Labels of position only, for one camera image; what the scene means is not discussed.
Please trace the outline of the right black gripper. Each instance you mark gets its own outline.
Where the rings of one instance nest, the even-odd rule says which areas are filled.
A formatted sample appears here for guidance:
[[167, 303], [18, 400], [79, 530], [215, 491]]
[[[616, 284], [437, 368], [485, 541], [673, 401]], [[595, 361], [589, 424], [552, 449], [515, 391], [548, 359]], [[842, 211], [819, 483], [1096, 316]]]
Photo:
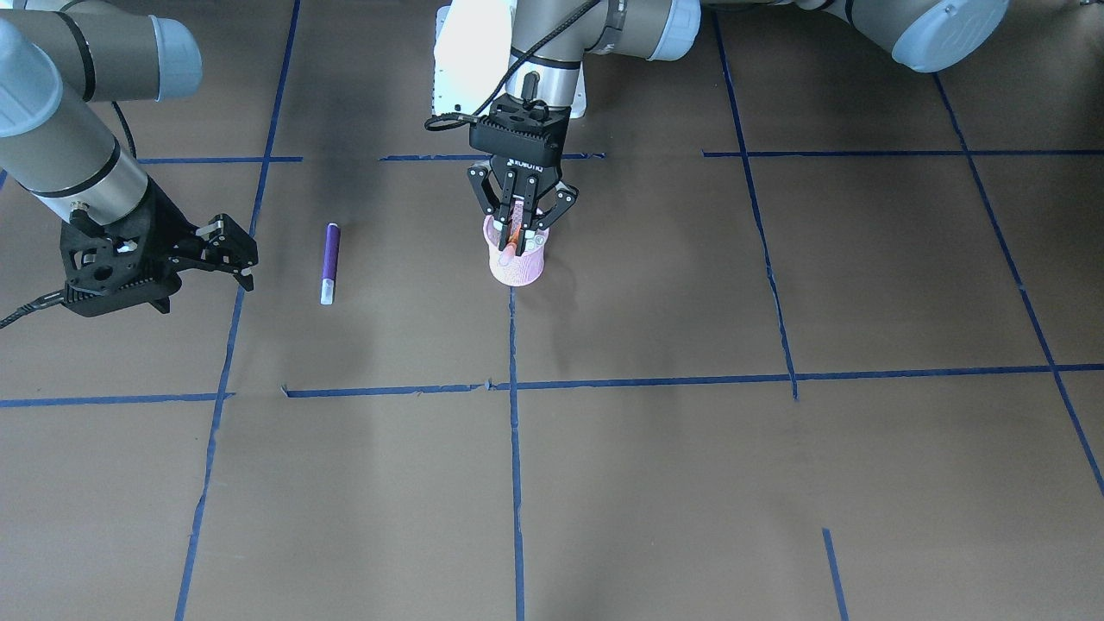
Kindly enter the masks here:
[[231, 215], [214, 215], [197, 229], [150, 181], [142, 200], [123, 219], [100, 224], [91, 206], [75, 202], [60, 229], [66, 265], [66, 298], [169, 298], [181, 287], [177, 270], [229, 273], [246, 292], [259, 248]]

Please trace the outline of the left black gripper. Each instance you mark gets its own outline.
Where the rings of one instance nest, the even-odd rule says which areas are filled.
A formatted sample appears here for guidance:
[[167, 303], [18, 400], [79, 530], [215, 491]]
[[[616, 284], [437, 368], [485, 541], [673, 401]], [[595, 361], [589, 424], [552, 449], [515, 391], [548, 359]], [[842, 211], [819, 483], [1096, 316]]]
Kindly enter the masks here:
[[[567, 141], [567, 125], [572, 109], [549, 106], [544, 101], [524, 101], [516, 96], [499, 96], [485, 116], [473, 123], [469, 144], [478, 152], [493, 154], [540, 168], [559, 169], [562, 152]], [[476, 164], [467, 170], [474, 196], [480, 202], [485, 215], [492, 215], [501, 223], [498, 248], [505, 251], [509, 235], [509, 217], [512, 199], [516, 198], [516, 256], [524, 255], [529, 242], [535, 242], [537, 232], [548, 231], [567, 209], [576, 204], [577, 189], [565, 182], [558, 182], [552, 192], [555, 204], [551, 210], [540, 211], [537, 190], [541, 185], [537, 179], [527, 179], [521, 194], [514, 197], [519, 180], [516, 166], [505, 168], [500, 196], [493, 193], [492, 164]]]

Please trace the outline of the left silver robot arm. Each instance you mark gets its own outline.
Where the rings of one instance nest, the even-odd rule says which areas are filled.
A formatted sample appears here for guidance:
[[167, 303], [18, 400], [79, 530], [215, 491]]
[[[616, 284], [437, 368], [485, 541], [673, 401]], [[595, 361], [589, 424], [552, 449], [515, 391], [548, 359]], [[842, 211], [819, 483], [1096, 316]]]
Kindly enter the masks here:
[[587, 60], [679, 60], [702, 28], [769, 13], [839, 21], [916, 73], [954, 66], [986, 42], [1007, 1], [454, 1], [439, 17], [437, 107], [470, 130], [470, 168], [492, 263], [539, 255], [577, 201], [562, 179], [569, 122], [585, 109]]

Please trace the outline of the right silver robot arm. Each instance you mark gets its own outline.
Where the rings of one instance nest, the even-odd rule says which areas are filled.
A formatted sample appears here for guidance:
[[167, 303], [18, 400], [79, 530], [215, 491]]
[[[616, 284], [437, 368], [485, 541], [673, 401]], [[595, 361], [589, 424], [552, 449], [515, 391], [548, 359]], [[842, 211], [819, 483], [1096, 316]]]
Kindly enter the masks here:
[[3, 170], [59, 215], [66, 282], [50, 304], [91, 316], [166, 305], [180, 273], [254, 287], [253, 236], [232, 217], [190, 223], [94, 103], [197, 93], [204, 59], [181, 22], [106, 1], [4, 1]]

